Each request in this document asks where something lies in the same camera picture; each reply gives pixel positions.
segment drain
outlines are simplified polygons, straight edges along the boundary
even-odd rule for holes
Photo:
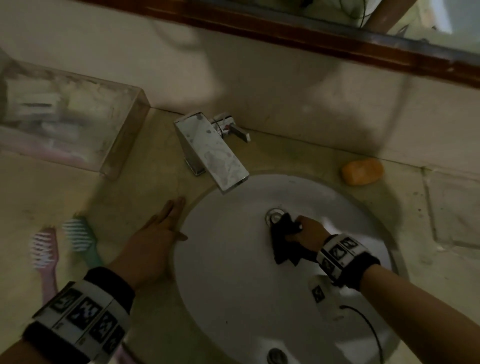
[[[280,208],[271,208],[265,214],[265,222],[267,223],[268,227],[270,227],[272,224],[279,222],[284,214],[285,211]]]
[[[267,354],[267,362],[268,364],[288,364],[288,358],[283,351],[273,348]]]

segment wristband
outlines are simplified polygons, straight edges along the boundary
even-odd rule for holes
[[[133,297],[115,273],[91,269],[33,316],[23,339],[54,364],[106,364],[130,327]]]
[[[380,264],[365,246],[346,234],[329,237],[318,252],[317,262],[333,285],[346,285],[355,290],[360,289],[365,270],[373,264]]]

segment green toothbrush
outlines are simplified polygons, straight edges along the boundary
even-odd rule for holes
[[[84,216],[74,216],[62,227],[72,243],[73,251],[80,253],[90,269],[103,265],[96,251],[96,236]]]

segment toothbrush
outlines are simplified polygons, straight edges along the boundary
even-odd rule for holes
[[[46,304],[58,293],[55,268],[59,261],[55,228],[43,228],[30,240],[32,264],[42,280],[42,302]]]
[[[73,245],[73,251],[80,253],[90,269],[103,265],[96,250],[95,234],[84,216],[74,216],[62,227]]]
[[[63,230],[73,245],[73,251],[79,252],[89,268],[101,267],[102,259],[96,250],[96,237],[84,216],[75,216],[63,224]],[[118,364],[137,364],[135,359],[125,350],[122,342],[114,353]]]

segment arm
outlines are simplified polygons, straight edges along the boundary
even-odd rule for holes
[[[149,281],[163,275],[167,269],[168,254],[176,240],[187,237],[175,231],[185,199],[167,201],[163,209],[153,215],[126,243],[119,256],[107,268],[116,273],[135,291]],[[2,364],[51,364],[29,342],[19,340],[0,354]]]
[[[286,236],[314,252],[330,236],[300,216],[303,231]],[[363,272],[360,292],[424,364],[480,363],[480,326],[380,265]]]

